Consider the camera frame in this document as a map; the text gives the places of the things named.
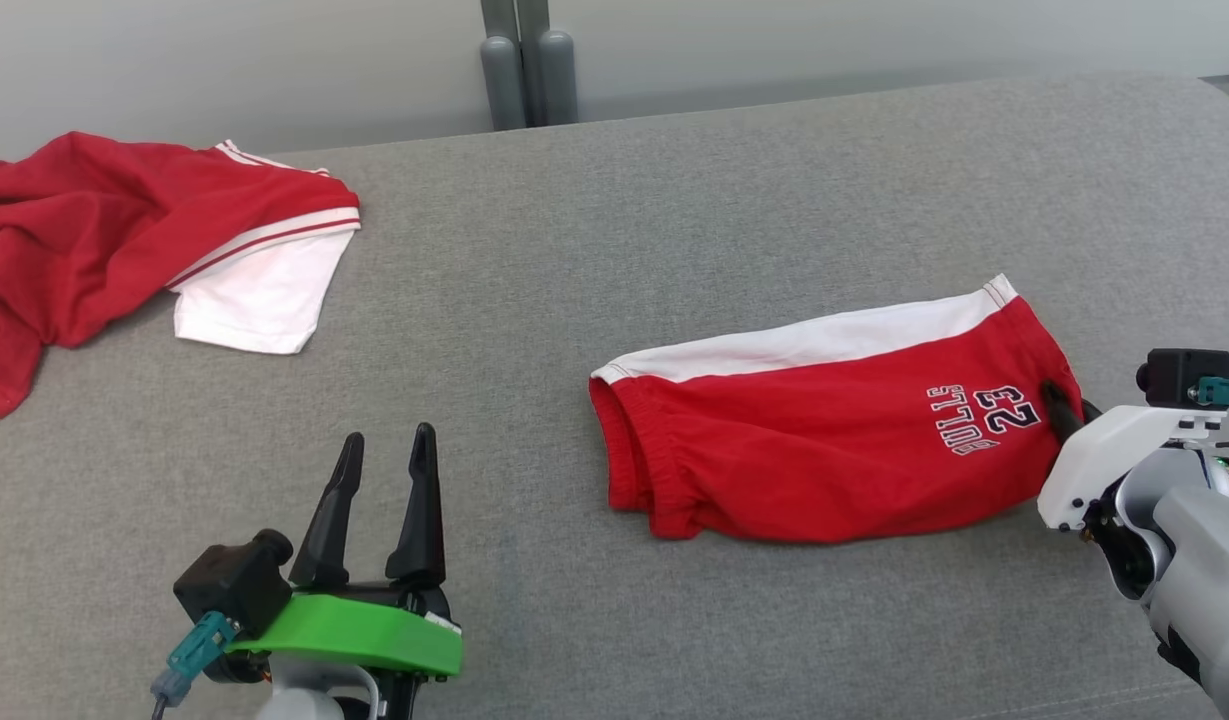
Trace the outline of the red white jersey shirt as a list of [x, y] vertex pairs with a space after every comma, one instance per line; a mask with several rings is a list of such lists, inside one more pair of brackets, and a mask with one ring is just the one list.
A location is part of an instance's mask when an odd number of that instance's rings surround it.
[[358, 229], [343, 181], [230, 141], [70, 131], [0, 161], [0, 419], [47, 346], [84, 346], [157, 292], [178, 296], [183, 340], [297, 354]]

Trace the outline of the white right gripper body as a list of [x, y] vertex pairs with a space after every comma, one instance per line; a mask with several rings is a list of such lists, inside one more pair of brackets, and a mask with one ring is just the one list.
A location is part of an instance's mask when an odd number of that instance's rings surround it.
[[1040, 518], [1050, 530], [1082, 530], [1089, 503], [1141, 461], [1171, 441], [1200, 445], [1217, 432], [1225, 412], [1117, 405], [1062, 444], [1042, 491]]

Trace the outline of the red white basketball shorts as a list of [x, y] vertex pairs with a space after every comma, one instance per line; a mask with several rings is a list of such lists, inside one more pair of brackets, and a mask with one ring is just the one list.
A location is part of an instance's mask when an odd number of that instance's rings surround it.
[[839, 544], [957, 530], [1039, 495], [1066, 351], [997, 275], [965, 295], [632, 351], [587, 381], [611, 507], [651, 532]]

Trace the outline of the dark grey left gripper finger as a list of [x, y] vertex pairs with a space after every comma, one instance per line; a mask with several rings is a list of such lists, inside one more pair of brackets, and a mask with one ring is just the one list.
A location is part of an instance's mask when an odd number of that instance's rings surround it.
[[344, 553], [351, 501], [361, 487], [363, 460], [363, 432], [350, 432], [294, 557], [289, 582], [295, 589], [344, 589], [350, 582]]
[[415, 428], [408, 473], [404, 523], [387, 557], [386, 577], [395, 585], [439, 587], [446, 580], [439, 447], [436, 430], [426, 421]]

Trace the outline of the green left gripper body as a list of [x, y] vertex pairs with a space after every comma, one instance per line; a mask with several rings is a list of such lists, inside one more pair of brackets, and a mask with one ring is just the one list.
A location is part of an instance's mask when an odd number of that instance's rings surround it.
[[261, 638], [226, 651], [227, 682], [270, 684], [256, 720], [412, 720], [419, 689], [462, 670], [440, 587], [294, 593]]

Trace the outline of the grey metal frame post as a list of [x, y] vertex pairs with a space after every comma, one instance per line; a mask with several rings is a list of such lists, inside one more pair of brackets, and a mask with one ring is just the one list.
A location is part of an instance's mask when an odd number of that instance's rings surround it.
[[495, 131], [579, 120], [576, 45], [549, 0], [481, 0], [481, 65]]

